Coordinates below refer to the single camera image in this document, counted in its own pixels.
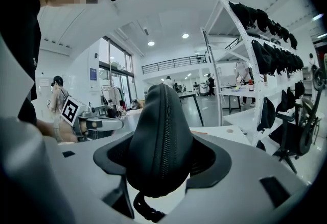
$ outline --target railing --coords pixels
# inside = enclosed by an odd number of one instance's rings
[[[206,63],[205,55],[195,55],[189,57],[183,57],[178,59],[173,59],[169,61],[153,63],[149,65],[142,66],[143,74],[161,71],[166,69],[172,69],[181,66],[194,65],[199,63]]]

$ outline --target floor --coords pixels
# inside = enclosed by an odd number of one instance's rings
[[[202,114],[202,118],[204,121],[205,127],[215,127],[218,126],[218,107],[217,107],[217,99],[215,96],[198,96],[197,102],[199,104],[199,108]],[[248,98],[247,105],[241,107],[241,110],[250,109],[251,98]],[[237,107],[238,102],[237,98],[231,97],[231,106]],[[201,121],[194,103],[193,98],[186,98],[182,102],[182,108],[185,113],[186,119],[190,127],[201,127]],[[229,111],[224,110],[223,115],[228,115]],[[118,131],[117,133],[129,133],[130,131],[135,131],[140,114],[128,115],[124,120],[124,127]],[[325,132],[325,128],[321,127],[319,131],[320,135],[327,135]],[[305,183],[308,185],[312,184],[315,180],[317,174],[320,171],[320,167],[322,162],[325,160],[327,154],[327,140],[326,138],[318,137],[316,144],[312,145],[309,152],[304,156],[300,157],[298,160],[295,158],[291,158],[292,162],[294,163],[295,168],[298,171],[297,176],[301,178]],[[287,165],[285,161],[281,162],[286,168],[291,171],[291,168]],[[160,210],[168,214],[171,212],[178,203],[184,197],[185,191],[185,182],[174,192],[170,193],[169,195],[157,199],[153,198],[145,198],[146,202],[156,210]],[[128,192],[130,196],[131,202],[134,201],[135,196],[137,195],[138,191],[135,190],[128,184]],[[145,220],[142,216],[140,216],[136,210],[134,210],[135,214],[135,221],[139,223],[151,223],[150,221]]]

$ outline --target white table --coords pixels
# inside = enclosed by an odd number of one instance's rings
[[[251,145],[244,133],[236,125],[221,126],[221,127],[190,127],[195,133],[204,133],[216,136],[226,140],[232,140],[246,145]]]

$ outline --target black chair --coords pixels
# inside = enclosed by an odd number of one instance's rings
[[[305,109],[306,107],[303,107],[300,104],[295,104],[295,114],[292,116],[277,113],[276,117],[282,119],[283,124],[269,135],[272,140],[279,143],[281,146],[280,149],[274,153],[274,156],[279,156],[279,161],[285,160],[295,174],[297,174],[297,171],[290,156],[295,155],[295,159],[298,159],[300,156],[306,154],[310,149],[317,120],[316,112],[323,88],[324,85],[319,88],[315,104],[305,124],[300,123],[299,125],[298,114],[300,108]]]

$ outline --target white shelving rack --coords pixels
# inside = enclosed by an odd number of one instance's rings
[[[247,134],[247,137],[251,141],[252,145],[255,146],[259,140],[267,137],[282,124],[281,120],[276,119],[271,129],[266,129],[263,133],[256,130],[261,121],[264,97],[268,97],[274,103],[276,108],[281,101],[281,91],[286,91],[288,87],[294,87],[296,82],[302,80],[302,72],[298,71],[290,74],[289,78],[285,72],[282,72],[282,75],[278,75],[277,72],[275,72],[274,76],[267,76],[267,83],[265,84],[263,75],[260,75],[259,73],[258,63],[252,47],[252,40],[256,40],[262,45],[266,43],[271,47],[275,45],[276,47],[290,51],[295,55],[296,51],[293,49],[286,49],[270,41],[249,36],[226,0],[217,0],[217,4],[213,9],[210,18],[202,30],[205,42],[207,44],[208,53],[211,56],[215,69],[219,125],[222,125],[223,119],[232,125],[239,126],[239,128]],[[229,49],[221,49],[213,44],[210,44],[210,36],[224,35],[233,35],[235,38],[239,37],[240,40],[234,47]],[[220,56],[214,56],[213,50],[215,49],[219,49],[220,51],[223,50],[224,53]],[[245,61],[252,65],[254,91],[249,91],[247,86],[242,86],[240,91],[233,91],[232,89],[225,89],[221,91],[219,73],[217,72],[216,65],[219,63],[236,63],[239,61]],[[227,115],[222,118],[222,104],[220,97],[222,95],[255,97],[255,108]]]

